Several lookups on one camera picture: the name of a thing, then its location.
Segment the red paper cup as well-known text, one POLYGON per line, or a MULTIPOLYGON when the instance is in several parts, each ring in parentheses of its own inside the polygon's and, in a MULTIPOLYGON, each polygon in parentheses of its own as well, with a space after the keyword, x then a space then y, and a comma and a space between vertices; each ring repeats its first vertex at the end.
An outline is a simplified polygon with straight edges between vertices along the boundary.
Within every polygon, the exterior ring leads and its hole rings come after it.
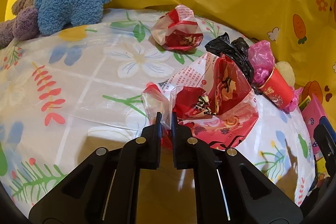
POLYGON ((276 67, 273 68, 269 77, 258 89, 281 110, 285 110, 294 96, 294 91, 276 67))

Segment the large red snack wrapper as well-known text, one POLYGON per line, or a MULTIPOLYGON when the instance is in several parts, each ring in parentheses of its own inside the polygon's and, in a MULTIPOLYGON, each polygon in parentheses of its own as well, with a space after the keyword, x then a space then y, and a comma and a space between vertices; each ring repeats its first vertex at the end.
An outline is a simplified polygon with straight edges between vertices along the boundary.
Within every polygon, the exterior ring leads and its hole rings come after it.
POLYGON ((212 148, 238 146, 259 114, 255 93, 236 63, 226 55, 205 53, 163 83, 149 83, 142 92, 151 122, 162 114, 165 131, 173 115, 194 137, 212 148))

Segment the black plastic bag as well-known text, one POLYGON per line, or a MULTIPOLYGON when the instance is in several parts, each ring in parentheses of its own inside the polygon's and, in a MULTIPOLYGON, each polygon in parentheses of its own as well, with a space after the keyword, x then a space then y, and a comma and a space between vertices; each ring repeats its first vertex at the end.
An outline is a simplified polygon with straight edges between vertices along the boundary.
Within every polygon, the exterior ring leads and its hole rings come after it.
POLYGON ((208 42, 205 49, 216 56, 228 56, 240 68, 249 84, 252 84, 254 68, 248 60, 249 45, 242 37, 230 42, 230 37, 225 32, 208 42))

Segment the small red white wrapper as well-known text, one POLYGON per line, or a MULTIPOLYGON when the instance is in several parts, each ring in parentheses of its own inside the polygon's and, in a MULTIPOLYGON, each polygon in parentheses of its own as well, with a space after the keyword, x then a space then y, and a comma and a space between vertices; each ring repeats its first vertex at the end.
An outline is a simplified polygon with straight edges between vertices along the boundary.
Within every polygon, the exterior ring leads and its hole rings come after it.
POLYGON ((187 52, 198 47, 203 40, 193 10, 184 5, 178 5, 161 16, 150 32, 154 40, 168 51, 187 52))

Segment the pink knotted plastic bag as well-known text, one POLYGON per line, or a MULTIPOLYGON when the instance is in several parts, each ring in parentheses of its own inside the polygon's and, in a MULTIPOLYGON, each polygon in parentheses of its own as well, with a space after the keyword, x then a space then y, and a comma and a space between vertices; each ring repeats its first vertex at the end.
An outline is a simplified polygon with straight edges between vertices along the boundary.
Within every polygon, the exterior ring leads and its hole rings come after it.
POLYGON ((293 92, 293 96, 291 98, 291 101, 284 107, 284 112, 286 113, 291 113, 297 108, 299 103, 299 97, 303 91, 303 87, 300 87, 298 89, 290 87, 290 89, 293 92))

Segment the pink plastic bucket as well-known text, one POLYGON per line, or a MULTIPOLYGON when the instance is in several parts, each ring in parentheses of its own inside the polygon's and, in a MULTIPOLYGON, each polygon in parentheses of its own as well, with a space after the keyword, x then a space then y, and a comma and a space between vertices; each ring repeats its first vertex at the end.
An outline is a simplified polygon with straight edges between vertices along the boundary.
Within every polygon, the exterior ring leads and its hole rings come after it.
POLYGON ((319 154, 320 148, 318 147, 313 137, 314 129, 317 127, 317 125, 319 125, 319 120, 322 117, 326 117, 326 112, 322 107, 321 102, 314 94, 311 95, 310 98, 311 101, 307 104, 301 113, 309 132, 313 155, 316 155, 319 154))

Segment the yellow tissue pack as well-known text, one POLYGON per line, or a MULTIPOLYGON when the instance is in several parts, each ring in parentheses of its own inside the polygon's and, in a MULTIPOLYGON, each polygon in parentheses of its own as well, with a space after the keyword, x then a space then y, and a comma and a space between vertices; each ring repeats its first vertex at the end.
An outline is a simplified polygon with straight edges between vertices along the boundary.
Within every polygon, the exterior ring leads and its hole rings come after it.
POLYGON ((302 102, 298 105, 300 111, 303 111, 307 107, 310 101, 311 101, 310 96, 306 96, 306 98, 303 99, 302 102))

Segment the cream round plush ball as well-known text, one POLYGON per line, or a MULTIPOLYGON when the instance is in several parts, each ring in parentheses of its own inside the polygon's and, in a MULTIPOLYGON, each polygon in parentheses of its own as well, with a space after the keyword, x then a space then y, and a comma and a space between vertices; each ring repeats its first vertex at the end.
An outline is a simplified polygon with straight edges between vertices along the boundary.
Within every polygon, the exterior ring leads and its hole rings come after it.
POLYGON ((279 61, 275 64, 275 67, 279 71, 280 75, 282 75, 286 83, 289 86, 294 87, 295 74, 291 65, 286 61, 279 61))

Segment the floral bed sheet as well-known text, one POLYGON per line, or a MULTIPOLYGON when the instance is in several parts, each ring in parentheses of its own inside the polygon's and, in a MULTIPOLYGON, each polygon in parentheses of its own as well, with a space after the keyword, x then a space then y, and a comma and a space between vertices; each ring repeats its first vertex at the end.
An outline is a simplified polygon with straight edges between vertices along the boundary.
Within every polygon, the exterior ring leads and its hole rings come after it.
MULTIPOLYGON (((121 147, 150 123, 142 103, 148 83, 204 63, 204 46, 170 52, 150 37, 157 11, 108 10, 101 23, 63 30, 1 50, 1 183, 14 204, 31 208, 100 146, 121 147)), ((250 130, 239 151, 300 205, 315 177, 301 112, 267 98, 230 118, 190 121, 197 138, 221 149, 234 129, 250 130)))

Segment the purple teddy bear plush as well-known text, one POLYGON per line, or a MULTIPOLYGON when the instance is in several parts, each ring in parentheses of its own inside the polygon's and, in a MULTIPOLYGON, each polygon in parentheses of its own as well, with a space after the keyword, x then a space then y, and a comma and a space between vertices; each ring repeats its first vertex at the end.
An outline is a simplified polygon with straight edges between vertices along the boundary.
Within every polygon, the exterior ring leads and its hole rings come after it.
POLYGON ((15 18, 1 23, 1 48, 7 47, 13 39, 28 40, 39 33, 34 0, 16 0, 11 11, 15 18))

